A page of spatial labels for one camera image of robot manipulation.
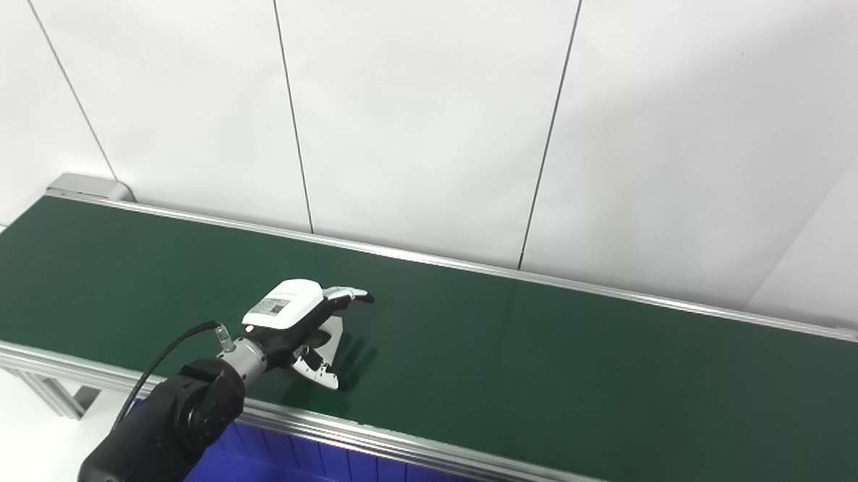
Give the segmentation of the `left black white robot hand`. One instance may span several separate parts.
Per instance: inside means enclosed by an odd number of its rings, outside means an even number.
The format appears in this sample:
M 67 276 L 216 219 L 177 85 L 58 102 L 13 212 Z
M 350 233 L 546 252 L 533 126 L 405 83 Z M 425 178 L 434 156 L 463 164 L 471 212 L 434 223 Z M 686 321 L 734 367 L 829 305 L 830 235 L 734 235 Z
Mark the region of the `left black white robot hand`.
M 282 281 L 246 312 L 238 343 L 251 347 L 263 371 L 292 371 L 341 392 L 345 383 L 333 368 L 344 336 L 337 313 L 356 301 L 375 302 L 362 288 L 323 288 L 310 279 Z

